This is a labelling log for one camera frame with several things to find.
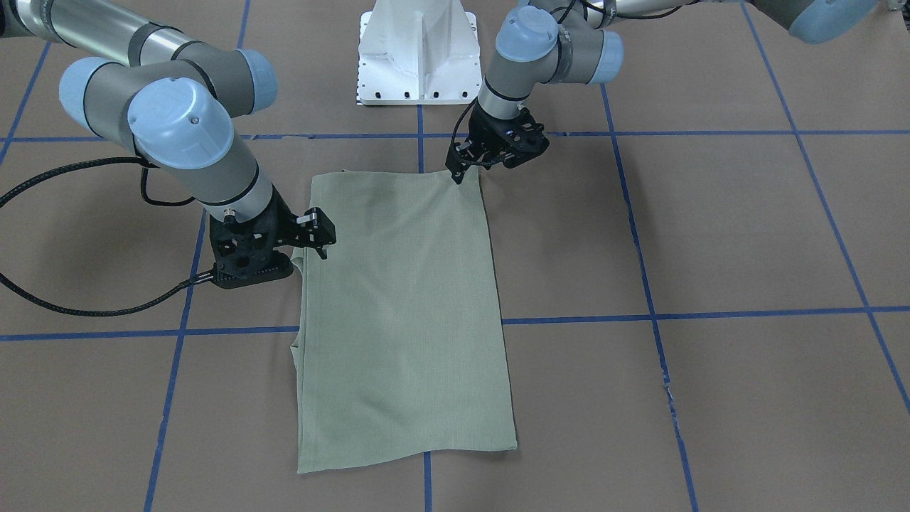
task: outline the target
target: towel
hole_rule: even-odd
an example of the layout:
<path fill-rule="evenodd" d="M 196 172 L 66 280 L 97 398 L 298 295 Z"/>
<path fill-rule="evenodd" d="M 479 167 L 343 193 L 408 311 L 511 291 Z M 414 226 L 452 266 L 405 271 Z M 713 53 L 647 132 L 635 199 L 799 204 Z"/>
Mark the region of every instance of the towel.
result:
<path fill-rule="evenodd" d="M 298 473 L 442 450 L 517 447 L 478 173 L 336 172 L 310 202 L 335 222 L 304 293 Z"/>

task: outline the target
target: folded fabric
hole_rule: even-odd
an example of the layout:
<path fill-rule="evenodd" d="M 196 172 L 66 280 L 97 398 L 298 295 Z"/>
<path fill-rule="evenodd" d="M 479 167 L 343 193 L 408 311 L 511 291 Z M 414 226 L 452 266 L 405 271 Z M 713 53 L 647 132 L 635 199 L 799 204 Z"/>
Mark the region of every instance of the folded fabric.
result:
<path fill-rule="evenodd" d="M 298 473 L 516 448 L 477 173 L 331 173 L 310 202 L 338 243 L 293 256 Z"/>

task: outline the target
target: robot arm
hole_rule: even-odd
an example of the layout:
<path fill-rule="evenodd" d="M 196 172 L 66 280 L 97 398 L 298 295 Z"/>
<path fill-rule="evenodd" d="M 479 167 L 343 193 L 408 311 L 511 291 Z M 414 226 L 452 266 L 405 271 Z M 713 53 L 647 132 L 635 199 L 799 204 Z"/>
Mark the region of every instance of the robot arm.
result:
<path fill-rule="evenodd" d="M 276 247 L 335 242 L 318 208 L 303 216 L 259 167 L 231 118 L 270 106 L 271 64 L 254 50 L 223 51 L 107 0 L 0 0 L 4 32 L 98 55 L 60 82 L 66 112 L 98 136 L 168 171 L 209 214 L 213 282 L 236 288 L 291 274 Z"/>
<path fill-rule="evenodd" d="M 534 86 L 602 84 L 613 80 L 622 66 L 622 40 L 602 28 L 623 19 L 649 19 L 648 13 L 678 9 L 690 3 L 687 0 L 521 0 L 506 15 L 496 36 L 496 54 L 476 104 L 469 106 L 473 110 L 468 137 L 455 144 L 455 135 L 452 136 L 446 157 L 452 178 L 461 183 L 470 166 L 489 169 L 502 163 L 511 169 L 538 157 L 550 141 L 543 134 L 543 125 L 524 106 Z M 869 13 L 876 0 L 750 0 L 750 3 L 792 36 L 815 44 L 849 30 Z"/>

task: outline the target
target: wrinkled fabric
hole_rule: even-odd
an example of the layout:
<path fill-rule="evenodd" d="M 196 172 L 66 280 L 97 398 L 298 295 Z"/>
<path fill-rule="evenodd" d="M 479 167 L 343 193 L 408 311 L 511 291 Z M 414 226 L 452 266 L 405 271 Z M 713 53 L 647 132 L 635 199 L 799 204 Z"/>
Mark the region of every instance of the wrinkled fabric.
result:
<path fill-rule="evenodd" d="M 293 255 L 298 472 L 516 448 L 478 174 L 331 173 L 310 203 L 338 243 Z"/>

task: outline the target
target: white stand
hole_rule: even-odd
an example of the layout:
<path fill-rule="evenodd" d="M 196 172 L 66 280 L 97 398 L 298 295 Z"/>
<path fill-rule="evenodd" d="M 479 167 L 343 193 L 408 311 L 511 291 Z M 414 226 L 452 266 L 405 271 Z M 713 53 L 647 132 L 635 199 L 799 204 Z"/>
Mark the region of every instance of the white stand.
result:
<path fill-rule="evenodd" d="M 377 0 L 360 17 L 357 101 L 458 105 L 480 92 L 477 18 L 460 0 Z"/>

